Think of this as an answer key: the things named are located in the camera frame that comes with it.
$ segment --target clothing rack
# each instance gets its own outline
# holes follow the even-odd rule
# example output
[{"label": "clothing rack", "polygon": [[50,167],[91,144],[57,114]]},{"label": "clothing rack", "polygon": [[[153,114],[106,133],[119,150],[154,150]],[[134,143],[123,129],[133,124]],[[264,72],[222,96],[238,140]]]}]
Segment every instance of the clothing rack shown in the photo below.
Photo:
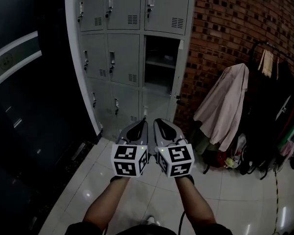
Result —
[{"label": "clothing rack", "polygon": [[271,47],[272,49],[276,50],[277,52],[279,52],[280,54],[284,55],[285,57],[287,57],[288,59],[290,59],[291,61],[294,62],[294,59],[293,58],[291,58],[288,54],[285,54],[283,51],[281,51],[280,49],[278,49],[276,46],[270,44],[269,42],[266,42],[266,41],[257,41],[257,42],[254,43],[253,47],[250,50],[249,60],[248,60],[248,63],[249,64],[252,64],[252,62],[253,62],[255,48],[258,45],[267,45],[267,46]]}]

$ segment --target pink jacket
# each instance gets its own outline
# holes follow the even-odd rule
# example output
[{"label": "pink jacket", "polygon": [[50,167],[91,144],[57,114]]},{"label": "pink jacket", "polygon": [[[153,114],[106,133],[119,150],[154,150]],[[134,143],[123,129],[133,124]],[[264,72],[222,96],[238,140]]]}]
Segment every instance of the pink jacket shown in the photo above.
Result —
[{"label": "pink jacket", "polygon": [[226,68],[194,115],[211,144],[226,151],[240,124],[249,70],[245,64]]}]

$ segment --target white cube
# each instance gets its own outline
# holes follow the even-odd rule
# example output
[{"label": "white cube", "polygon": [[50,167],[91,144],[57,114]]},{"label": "white cube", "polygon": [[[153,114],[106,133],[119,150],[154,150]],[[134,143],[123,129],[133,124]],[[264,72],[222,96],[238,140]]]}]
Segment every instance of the white cube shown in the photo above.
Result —
[{"label": "white cube", "polygon": [[157,147],[157,152],[157,162],[167,177],[191,173],[195,161],[191,144]]},{"label": "white cube", "polygon": [[148,163],[147,145],[114,144],[111,163],[117,176],[138,178]]}]

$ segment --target locker vent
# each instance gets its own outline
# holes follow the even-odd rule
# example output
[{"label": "locker vent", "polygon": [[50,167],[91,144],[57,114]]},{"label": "locker vent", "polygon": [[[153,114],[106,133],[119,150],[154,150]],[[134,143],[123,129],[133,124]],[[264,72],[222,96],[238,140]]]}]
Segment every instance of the locker vent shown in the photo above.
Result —
[{"label": "locker vent", "polygon": [[99,70],[100,76],[107,76],[106,70]]},{"label": "locker vent", "polygon": [[137,121],[137,117],[131,116],[131,121],[136,122]]},{"label": "locker vent", "polygon": [[137,81],[137,76],[134,75],[134,74],[129,74],[129,75],[128,75],[128,80],[129,80],[130,82],[136,83],[136,81]]},{"label": "locker vent", "polygon": [[127,16],[127,23],[128,24],[137,24],[137,16]]},{"label": "locker vent", "polygon": [[95,26],[101,25],[101,18],[95,18]]},{"label": "locker vent", "polygon": [[181,18],[172,18],[171,27],[183,29],[184,19]]}]

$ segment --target gray locker cabinet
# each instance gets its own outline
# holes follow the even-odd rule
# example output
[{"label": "gray locker cabinet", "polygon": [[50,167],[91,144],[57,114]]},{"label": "gray locker cabinet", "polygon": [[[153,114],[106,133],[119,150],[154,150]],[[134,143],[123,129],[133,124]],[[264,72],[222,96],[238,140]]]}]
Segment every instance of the gray locker cabinet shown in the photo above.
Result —
[{"label": "gray locker cabinet", "polygon": [[146,0],[145,30],[185,34],[188,0]]},{"label": "gray locker cabinet", "polygon": [[148,146],[150,151],[153,151],[156,143],[153,131],[153,122],[156,118],[167,119],[167,112],[170,98],[161,96],[151,92],[143,92],[143,107],[142,116],[146,115],[148,123]]},{"label": "gray locker cabinet", "polygon": [[86,68],[86,75],[108,80],[104,35],[82,35],[80,41],[82,65]]},{"label": "gray locker cabinet", "polygon": [[106,7],[108,29],[140,29],[141,0],[107,0]]},{"label": "gray locker cabinet", "polygon": [[117,123],[119,131],[138,121],[139,118],[139,91],[128,87],[112,85]]},{"label": "gray locker cabinet", "polygon": [[114,106],[111,101],[109,84],[97,79],[88,79],[90,99],[94,105],[95,118],[98,127],[103,127],[102,136],[116,140],[119,136]]},{"label": "gray locker cabinet", "polygon": [[108,34],[111,81],[138,86],[139,35]]},{"label": "gray locker cabinet", "polygon": [[80,31],[103,30],[103,0],[76,0]]}]

